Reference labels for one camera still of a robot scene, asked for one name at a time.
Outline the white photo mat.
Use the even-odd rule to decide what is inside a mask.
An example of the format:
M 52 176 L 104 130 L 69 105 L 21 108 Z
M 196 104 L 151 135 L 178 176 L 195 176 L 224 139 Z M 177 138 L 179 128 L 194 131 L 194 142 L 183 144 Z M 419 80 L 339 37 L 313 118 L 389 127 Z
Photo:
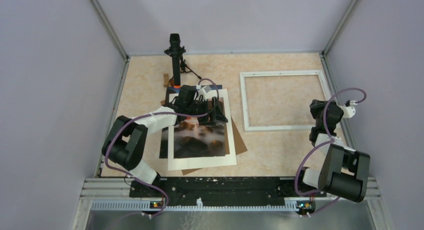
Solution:
M 237 164 L 228 91 L 219 90 L 218 103 L 227 123 L 199 124 L 188 118 L 168 128 L 167 169 L 202 169 Z

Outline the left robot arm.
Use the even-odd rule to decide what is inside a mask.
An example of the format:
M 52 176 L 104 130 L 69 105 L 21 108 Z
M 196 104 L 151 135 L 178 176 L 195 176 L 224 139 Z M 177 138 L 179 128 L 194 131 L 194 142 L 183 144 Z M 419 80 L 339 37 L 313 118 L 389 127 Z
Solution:
M 147 196 L 156 196 L 161 188 L 156 180 L 159 174 L 143 160 L 147 137 L 187 118 L 196 118 L 203 125 L 227 123 L 219 108 L 221 93 L 223 89 L 215 85 L 183 85 L 157 110 L 136 117 L 118 116 L 101 149 L 104 164 L 142 183 Z

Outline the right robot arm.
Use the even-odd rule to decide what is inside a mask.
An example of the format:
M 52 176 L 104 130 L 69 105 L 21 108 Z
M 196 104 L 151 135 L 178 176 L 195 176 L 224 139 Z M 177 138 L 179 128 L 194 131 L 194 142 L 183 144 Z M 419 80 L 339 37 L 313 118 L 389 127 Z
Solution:
M 297 195 L 324 192 L 356 203 L 365 198 L 371 157 L 347 146 L 335 132 L 342 119 L 350 119 L 356 114 L 355 105 L 353 100 L 345 105 L 312 100 L 309 110 L 315 125 L 309 134 L 313 145 L 311 152 L 320 151 L 325 159 L 319 170 L 301 163 L 293 182 Z

